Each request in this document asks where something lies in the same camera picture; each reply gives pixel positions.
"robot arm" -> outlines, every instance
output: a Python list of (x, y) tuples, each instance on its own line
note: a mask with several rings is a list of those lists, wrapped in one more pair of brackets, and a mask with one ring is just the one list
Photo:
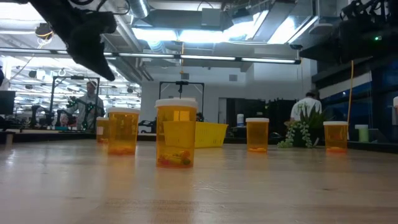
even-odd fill
[(61, 114), (66, 114), (68, 116), (68, 124), (69, 123), (74, 123), (76, 121), (76, 118), (73, 117), (71, 113), (69, 113), (67, 110), (57, 110), (57, 122), (55, 123), (55, 126), (59, 127), (61, 126)]
[[(68, 0), (6, 0), (20, 4), (31, 3), (50, 24), (52, 30), (67, 46), (67, 52), (80, 65), (109, 81), (115, 79), (104, 57), (101, 34), (113, 33), (117, 23), (112, 12), (82, 10), (73, 7)], [(87, 5), (93, 0), (71, 0)]]
[(34, 106), (32, 106), (32, 119), (30, 121), (31, 128), (35, 128), (35, 126), (37, 124), (36, 114), (37, 114), (37, 110), (40, 108), (42, 108), (44, 110), (46, 125), (51, 126), (51, 124), (52, 124), (53, 113), (51, 113), (51, 111), (45, 109), (44, 107), (42, 107), (40, 105), (34, 105)]

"cup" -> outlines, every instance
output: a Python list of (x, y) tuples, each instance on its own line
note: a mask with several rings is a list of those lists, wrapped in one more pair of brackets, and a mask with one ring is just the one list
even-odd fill
[(97, 117), (96, 139), (98, 143), (108, 143), (109, 118)]
[(198, 103), (193, 100), (157, 100), (156, 166), (193, 166)]
[(348, 123), (346, 121), (325, 121), (325, 146), (328, 152), (346, 152)]
[(367, 124), (357, 124), (355, 129), (359, 133), (359, 142), (369, 142), (369, 126)]
[(268, 118), (246, 118), (249, 152), (267, 152), (268, 125)]
[(108, 154), (135, 154), (140, 110), (109, 108)]

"potted plant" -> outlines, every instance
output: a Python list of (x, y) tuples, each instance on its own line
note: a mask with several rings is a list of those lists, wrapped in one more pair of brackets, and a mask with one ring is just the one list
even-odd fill
[(311, 148), (317, 139), (324, 136), (323, 122), (326, 121), (325, 112), (317, 111), (314, 106), (310, 115), (307, 110), (300, 114), (300, 121), (289, 121), (286, 140), (278, 143), (279, 148), (308, 147)]

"computer monitor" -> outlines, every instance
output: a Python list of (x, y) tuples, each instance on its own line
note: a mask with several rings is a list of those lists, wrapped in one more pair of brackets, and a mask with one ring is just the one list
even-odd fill
[(11, 115), (14, 113), (15, 91), (0, 91), (0, 114)]

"white shirt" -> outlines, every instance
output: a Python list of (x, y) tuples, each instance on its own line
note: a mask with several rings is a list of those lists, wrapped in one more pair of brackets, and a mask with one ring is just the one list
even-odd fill
[(2, 84), (0, 86), (0, 91), (7, 91), (9, 87), (10, 87), (9, 80), (8, 78), (4, 77), (4, 80), (2, 81)]
[[(86, 93), (84, 96), (79, 97), (79, 99), (85, 103), (92, 103), (95, 105), (95, 96), (89, 97)], [(104, 102), (99, 97), (98, 97), (98, 106), (100, 108), (104, 108)], [(82, 103), (77, 103), (74, 106), (72, 106), (71, 108), (67, 109), (67, 111), (69, 113), (74, 113), (76, 110), (79, 110), (79, 115), (77, 117), (77, 128), (78, 128), (78, 130), (80, 130), (81, 125), (82, 125), (83, 120), (85, 119), (85, 115), (86, 115), (86, 105), (84, 105)], [(101, 110), (98, 110), (97, 115), (101, 116)], [(96, 118), (94, 117), (93, 114), (90, 113), (87, 115), (87, 124), (88, 124), (89, 129), (95, 128), (95, 127), (93, 127), (94, 119), (96, 119)]]
[(301, 111), (304, 112), (304, 110), (307, 110), (307, 114), (310, 116), (311, 110), (314, 106), (316, 111), (322, 112), (322, 104), (319, 100), (311, 97), (306, 97), (294, 104), (290, 117), (293, 118), (295, 121), (300, 121)]

